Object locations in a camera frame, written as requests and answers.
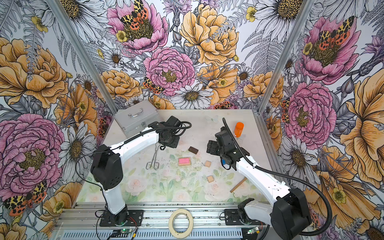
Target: tabletop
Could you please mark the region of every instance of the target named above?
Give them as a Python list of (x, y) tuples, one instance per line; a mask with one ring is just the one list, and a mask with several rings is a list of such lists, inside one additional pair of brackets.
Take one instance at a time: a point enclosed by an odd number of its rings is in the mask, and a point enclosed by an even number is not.
[[(215, 110), (159, 110), (160, 116), (166, 121), (170, 116), (180, 121), (191, 122), (192, 127), (180, 137), (176, 149), (166, 147), (159, 150), (157, 161), (159, 169), (153, 167), (146, 170), (146, 164), (152, 160), (155, 145), (151, 145), (123, 165), (124, 177), (121, 192), (126, 203), (132, 202), (242, 202), (252, 197), (266, 202), (263, 194), (249, 180), (242, 183), (233, 193), (230, 190), (244, 176), (234, 169), (225, 170), (218, 156), (206, 153), (209, 140), (215, 140), (220, 131), (224, 117), (230, 129), (237, 122), (244, 124), (244, 129), (237, 141), (247, 150), (261, 167), (271, 169), (259, 134), (253, 113), (249, 109), (215, 109)], [(125, 140), (126, 137), (116, 121), (113, 121), (104, 139), (110, 146)], [(194, 154), (188, 151), (192, 146), (198, 149)], [(190, 157), (190, 166), (178, 166), (178, 158)], [(91, 173), (87, 180), (95, 182)], [(77, 202), (103, 202), (100, 188), (85, 183), (77, 198)]]

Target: wooden block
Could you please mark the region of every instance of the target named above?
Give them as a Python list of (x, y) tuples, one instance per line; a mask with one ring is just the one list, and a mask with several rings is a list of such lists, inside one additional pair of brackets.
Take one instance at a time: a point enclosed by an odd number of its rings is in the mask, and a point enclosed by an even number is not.
[(198, 153), (198, 150), (194, 147), (189, 147), (188, 151), (190, 151), (191, 153), (194, 153), (194, 154)]
[(208, 182), (213, 182), (215, 179), (214, 179), (213, 176), (208, 176), (208, 177), (207, 177), (207, 180), (208, 180)]
[(189, 157), (179, 157), (179, 166), (191, 165), (191, 159)]

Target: scissors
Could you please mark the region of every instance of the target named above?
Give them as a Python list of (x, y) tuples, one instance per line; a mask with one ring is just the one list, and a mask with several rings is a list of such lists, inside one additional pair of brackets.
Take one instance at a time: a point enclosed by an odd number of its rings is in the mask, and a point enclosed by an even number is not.
[(155, 144), (155, 154), (153, 154), (152, 161), (147, 162), (147, 165), (146, 165), (145, 169), (147, 169), (147, 170), (151, 169), (152, 164), (153, 164), (153, 169), (155, 169), (155, 170), (159, 169), (159, 165), (160, 164), (159, 164), (159, 162), (156, 162), (156, 158), (157, 158), (157, 151), (159, 150), (160, 145), (161, 144), (158, 143), (158, 142)]

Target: orange cylinder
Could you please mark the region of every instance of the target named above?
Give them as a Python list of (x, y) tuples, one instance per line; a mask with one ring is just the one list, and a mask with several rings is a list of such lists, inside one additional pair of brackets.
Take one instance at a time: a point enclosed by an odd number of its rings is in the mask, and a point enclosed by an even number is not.
[(233, 132), (235, 137), (240, 137), (243, 132), (244, 124), (242, 122), (238, 122), (235, 127), (235, 131)]

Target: wooden stick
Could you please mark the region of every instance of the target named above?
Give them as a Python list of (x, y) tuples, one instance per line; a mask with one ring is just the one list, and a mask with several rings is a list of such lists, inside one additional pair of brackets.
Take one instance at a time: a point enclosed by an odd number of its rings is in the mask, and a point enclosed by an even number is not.
[(236, 186), (234, 186), (234, 187), (231, 189), (231, 191), (229, 191), (229, 192), (232, 193), (234, 190), (236, 190), (236, 188), (238, 188), (243, 182), (245, 182), (246, 179), (247, 179), (247, 178), (244, 177), (243, 180), (241, 180), (238, 184), (236, 184)]

